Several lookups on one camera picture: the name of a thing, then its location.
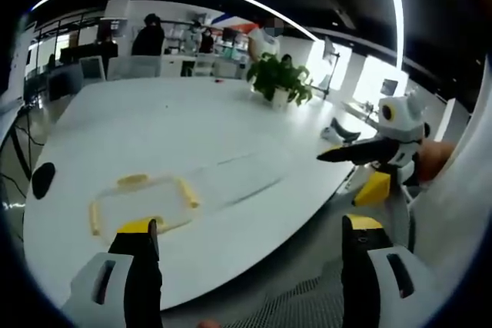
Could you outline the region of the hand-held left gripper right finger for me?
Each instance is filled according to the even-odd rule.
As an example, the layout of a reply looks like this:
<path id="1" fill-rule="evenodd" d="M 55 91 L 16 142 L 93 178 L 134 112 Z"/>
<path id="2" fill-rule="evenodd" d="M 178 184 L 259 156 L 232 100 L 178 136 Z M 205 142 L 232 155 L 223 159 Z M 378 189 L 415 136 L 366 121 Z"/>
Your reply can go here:
<path id="1" fill-rule="evenodd" d="M 425 327 L 437 310 L 432 273 L 371 217 L 342 218 L 344 327 Z"/>

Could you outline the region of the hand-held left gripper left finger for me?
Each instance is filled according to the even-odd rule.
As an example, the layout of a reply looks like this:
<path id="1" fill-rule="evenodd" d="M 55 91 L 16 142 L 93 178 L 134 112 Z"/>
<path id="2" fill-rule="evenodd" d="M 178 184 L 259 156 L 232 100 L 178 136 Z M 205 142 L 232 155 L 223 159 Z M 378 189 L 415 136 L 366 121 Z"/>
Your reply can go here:
<path id="1" fill-rule="evenodd" d="M 117 231 L 76 274 L 61 311 L 76 327 L 162 327 L 158 220 Z"/>

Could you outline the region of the person's right hand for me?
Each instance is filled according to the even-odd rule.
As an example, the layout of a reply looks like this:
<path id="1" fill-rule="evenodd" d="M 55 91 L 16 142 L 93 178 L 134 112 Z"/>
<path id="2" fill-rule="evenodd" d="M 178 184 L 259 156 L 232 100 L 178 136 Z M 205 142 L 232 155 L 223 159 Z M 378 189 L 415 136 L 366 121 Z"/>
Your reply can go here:
<path id="1" fill-rule="evenodd" d="M 418 151 L 417 179 L 432 181 L 444 168 L 456 145 L 448 142 L 424 139 Z"/>

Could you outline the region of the person's left hand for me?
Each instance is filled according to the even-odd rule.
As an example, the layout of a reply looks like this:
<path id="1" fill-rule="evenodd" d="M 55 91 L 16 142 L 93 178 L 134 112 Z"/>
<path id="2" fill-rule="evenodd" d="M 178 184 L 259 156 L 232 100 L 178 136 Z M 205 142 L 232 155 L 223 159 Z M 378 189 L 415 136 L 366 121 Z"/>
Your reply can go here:
<path id="1" fill-rule="evenodd" d="M 222 327 L 222 310 L 203 309 L 200 312 L 200 319 L 197 322 L 197 328 L 221 328 Z"/>

